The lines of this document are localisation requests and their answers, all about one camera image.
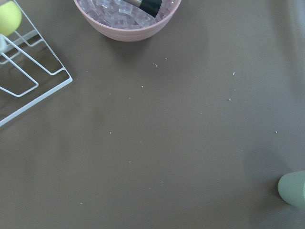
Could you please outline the pink bowl with ice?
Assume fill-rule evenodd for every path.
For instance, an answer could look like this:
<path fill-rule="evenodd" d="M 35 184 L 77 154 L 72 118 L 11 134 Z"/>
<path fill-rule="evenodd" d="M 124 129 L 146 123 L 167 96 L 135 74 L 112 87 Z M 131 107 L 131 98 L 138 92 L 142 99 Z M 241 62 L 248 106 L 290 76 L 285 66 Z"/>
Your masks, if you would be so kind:
<path fill-rule="evenodd" d="M 121 42 L 137 42 L 157 34 L 170 21 L 180 0 L 163 0 L 154 18 L 123 0 L 76 0 L 87 22 L 102 35 Z"/>

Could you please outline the metal muddler black tip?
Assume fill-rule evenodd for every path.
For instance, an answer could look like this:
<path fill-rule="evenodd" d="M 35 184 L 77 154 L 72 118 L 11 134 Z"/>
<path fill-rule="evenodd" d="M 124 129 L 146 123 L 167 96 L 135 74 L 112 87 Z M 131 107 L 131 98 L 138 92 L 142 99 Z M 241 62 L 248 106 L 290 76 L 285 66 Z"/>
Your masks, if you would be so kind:
<path fill-rule="evenodd" d="M 152 17 L 156 17 L 162 5 L 162 0 L 123 0 L 142 11 L 146 12 Z"/>

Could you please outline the green cup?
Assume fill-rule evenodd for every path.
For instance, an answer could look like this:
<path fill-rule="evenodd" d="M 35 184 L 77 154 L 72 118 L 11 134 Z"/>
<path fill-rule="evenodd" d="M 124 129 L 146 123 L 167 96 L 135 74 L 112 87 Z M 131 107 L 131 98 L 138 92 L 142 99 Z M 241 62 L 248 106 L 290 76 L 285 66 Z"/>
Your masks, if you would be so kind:
<path fill-rule="evenodd" d="M 286 203 L 305 209 L 305 171 L 283 175 L 278 182 L 278 192 Z"/>

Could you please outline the yellow cup on rack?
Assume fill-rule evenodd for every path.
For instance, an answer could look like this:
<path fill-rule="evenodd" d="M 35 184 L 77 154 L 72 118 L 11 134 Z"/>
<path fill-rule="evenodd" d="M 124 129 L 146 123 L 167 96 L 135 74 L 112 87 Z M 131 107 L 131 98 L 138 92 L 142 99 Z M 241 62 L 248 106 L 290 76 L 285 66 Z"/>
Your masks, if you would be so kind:
<path fill-rule="evenodd" d="M 12 0 L 0 1 L 0 33 L 9 36 L 14 33 L 22 21 L 22 12 Z"/>

